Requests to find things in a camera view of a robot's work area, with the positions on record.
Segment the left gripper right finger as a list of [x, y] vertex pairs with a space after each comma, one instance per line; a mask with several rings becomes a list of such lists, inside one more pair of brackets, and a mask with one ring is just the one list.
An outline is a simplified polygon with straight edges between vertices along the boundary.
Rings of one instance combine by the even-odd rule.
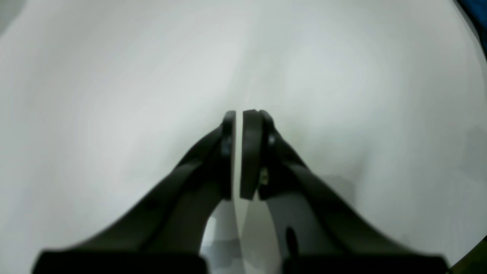
[[240, 197], [264, 201], [284, 274], [448, 274], [439, 255], [392, 241], [315, 175], [264, 110], [242, 114]]

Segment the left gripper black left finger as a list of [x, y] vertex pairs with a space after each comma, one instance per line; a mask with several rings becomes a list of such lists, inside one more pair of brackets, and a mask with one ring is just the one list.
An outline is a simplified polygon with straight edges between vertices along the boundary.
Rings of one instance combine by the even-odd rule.
[[141, 201], [100, 233], [45, 250], [34, 274], [207, 274], [209, 217], [232, 196], [236, 112], [202, 137]]

